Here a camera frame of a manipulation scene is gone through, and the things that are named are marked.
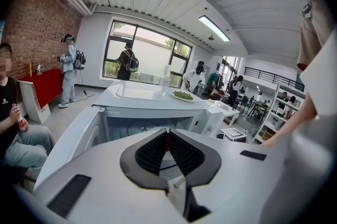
green food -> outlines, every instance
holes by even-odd
[[[182,91],[174,91],[173,94],[178,98],[185,99],[185,100],[193,100],[193,97],[190,94],[187,94]]]

brick wall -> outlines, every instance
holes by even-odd
[[[2,42],[13,49],[14,79],[26,76],[26,64],[60,68],[56,57],[66,52],[65,34],[77,36],[81,14],[66,0],[12,0],[5,15]]]

light fixture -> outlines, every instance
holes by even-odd
[[[213,23],[210,19],[207,18],[206,15],[201,16],[199,18],[199,21],[203,24],[207,25],[215,34],[217,34],[223,41],[227,42],[230,41],[230,39],[221,31],[221,29]]]

railing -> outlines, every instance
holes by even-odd
[[[252,69],[251,67],[245,67],[244,75],[262,79],[271,83],[284,83],[286,85],[292,86],[300,91],[304,91],[304,84],[298,83],[296,81],[290,80],[288,78],[276,75],[263,70]]]

black backpack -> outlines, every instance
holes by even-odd
[[[80,52],[77,48],[76,45],[74,44],[75,49],[76,49],[76,57],[75,57],[75,62],[74,62],[74,69],[76,70],[82,70],[85,67],[85,62],[86,62],[86,57],[85,54]]]
[[[139,68],[139,61],[135,57],[135,54],[132,53],[132,55],[130,55],[130,53],[127,50],[123,52],[128,56],[128,62],[125,63],[126,70],[130,71],[131,73],[137,72]]]

